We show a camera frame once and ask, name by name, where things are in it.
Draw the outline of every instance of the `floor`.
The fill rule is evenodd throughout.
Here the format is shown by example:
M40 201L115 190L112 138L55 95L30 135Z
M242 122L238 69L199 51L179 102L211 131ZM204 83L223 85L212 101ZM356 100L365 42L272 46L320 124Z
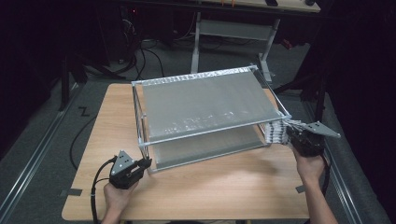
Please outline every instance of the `floor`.
M230 39L227 42L207 42L201 46L200 72L218 69L247 66L257 64L257 53L263 46L261 42L240 42ZM192 45L189 41L177 42L172 48L159 42L147 40L143 43L144 56L141 52L136 53L137 69L142 70L140 76L143 79L168 76L185 75L190 72ZM268 64L272 73L272 87L276 88L294 79L295 74L309 45L298 46L293 49L285 49L281 45L273 45L268 57ZM111 69L119 69L123 64L113 63ZM121 74L130 81L138 76L136 69ZM90 132L94 124L94 117L100 109L100 105L109 84L119 82L106 77L89 75L85 85L71 85L73 89L71 102L65 111L59 111L61 102L61 85L58 83L52 90L51 98L31 117L30 122L18 141L0 162L0 223L73 223L62 218L62 209L65 202L65 192L70 188L76 169L84 148L89 140ZM293 119L304 122L312 121L312 110L309 103L300 101L298 91L286 91L278 95L282 104L293 115ZM326 104L331 108L331 102L327 99ZM342 132L336 121L333 111L327 109L324 122ZM353 155L344 150L338 150L340 143L328 142L333 157L352 157ZM340 167L345 168L343 160ZM352 162L343 172L332 173L332 181L328 189L327 199L340 223L388 223L379 206L375 202L348 203L345 198L355 185L368 186L360 197L361 200L372 200L375 196L370 191L369 184L364 176L355 177L359 181L346 187L339 187L341 173L352 171L360 174L359 165ZM365 214L366 209L376 212L376 217ZM304 220L253 220L253 223L304 223Z

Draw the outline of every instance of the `metal stand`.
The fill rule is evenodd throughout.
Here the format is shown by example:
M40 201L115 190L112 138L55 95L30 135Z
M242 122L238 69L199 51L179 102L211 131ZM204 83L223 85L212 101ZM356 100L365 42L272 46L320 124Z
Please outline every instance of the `metal stand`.
M201 20L201 12L197 12L197 21L195 26L195 45L192 53L191 73L198 73L200 35L219 35L235 38L264 40L267 43L263 50L263 53L259 54L259 59L265 80L268 83L271 83L271 74L266 60L270 52L271 46L274 42L279 23L280 19L275 19L272 26L262 26L226 21L208 21Z
M62 60L62 101L60 111L64 111L64 108L69 103L70 89L69 89L69 74L67 71L67 57Z

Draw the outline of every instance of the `gray carpet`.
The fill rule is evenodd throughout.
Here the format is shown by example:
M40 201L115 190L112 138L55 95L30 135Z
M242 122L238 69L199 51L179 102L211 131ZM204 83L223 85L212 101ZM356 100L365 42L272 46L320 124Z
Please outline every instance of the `gray carpet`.
M166 76L184 75L190 72L191 67L191 46L174 45L172 48L162 44L154 45L154 42L145 42L145 46L150 48L161 59L163 71ZM257 53L261 42L253 42L249 45L239 46L235 44L207 43L201 50L200 71L212 71L218 69L247 66L251 63L258 63ZM309 46L296 47L294 49L284 49L282 46L274 45L268 58L270 71L273 73L272 86L275 88L293 80ZM136 53L139 69L143 66L143 56ZM141 77L144 79L160 77L161 67L158 59L150 52L145 51L146 65ZM112 69L118 69L122 65L114 64ZM137 72L132 69L122 74L129 79L137 77ZM55 135L53 135L44 159L39 163L38 168L33 173L33 178L28 179L28 185L20 198L16 199L16 206L10 208L10 215L7 223L71 223L62 219L62 210L65 197L63 190L69 189L76 170L69 160L69 149L78 132L90 122L98 113L100 105L106 93L106 88L110 83L116 82L108 78L90 76L89 81L84 86L76 88L76 96L69 109L64 114L63 120ZM311 104L300 101L296 91L287 91L279 94L279 99L293 115L293 119L300 119L304 122L313 121L311 118ZM45 135L54 119L59 116L60 107L60 84L53 90L51 98L44 103L41 108L31 117L30 122L18 141L0 162L0 202L3 202L11 191L18 176L21 174L26 164L35 155L35 149L40 145L40 140ZM326 99L326 110L323 122L329 127L342 133L342 128L337 121L336 115L332 111L332 104L329 98ZM73 160L76 164L82 156L84 148L88 142L94 121L78 136L74 144ZM349 214L348 205L341 199L344 197L339 189L334 185L332 178L327 192L327 200L334 211L339 223L390 223L382 206L377 202L370 183L356 162L345 138L341 140L328 139L329 150L333 160L337 164L342 179L350 196L353 198L359 213ZM304 223L301 219L288 220L253 220L253 223Z

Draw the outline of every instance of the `dark wall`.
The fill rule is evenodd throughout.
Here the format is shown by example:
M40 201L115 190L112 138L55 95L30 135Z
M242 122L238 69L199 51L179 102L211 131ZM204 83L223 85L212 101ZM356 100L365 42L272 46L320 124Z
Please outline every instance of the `dark wall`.
M0 152L50 97L60 74L50 12L40 2L3 2L0 9Z
M324 70L337 118L378 200L396 222L389 197L396 188L396 3L335 1L331 13L349 19L323 26L297 78L323 71L324 60L331 59Z

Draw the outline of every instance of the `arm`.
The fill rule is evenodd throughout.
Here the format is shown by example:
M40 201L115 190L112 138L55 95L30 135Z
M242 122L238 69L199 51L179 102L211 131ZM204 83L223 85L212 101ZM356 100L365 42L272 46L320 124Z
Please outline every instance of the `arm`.
M292 150L297 160L297 171L305 187L305 198L311 223L337 223L319 185L319 178L324 169L323 159L320 156L305 158L294 147Z
M128 205L134 188L138 182L128 189L116 189L110 183L104 187L106 198L106 213L102 224L117 224L120 221L123 210Z

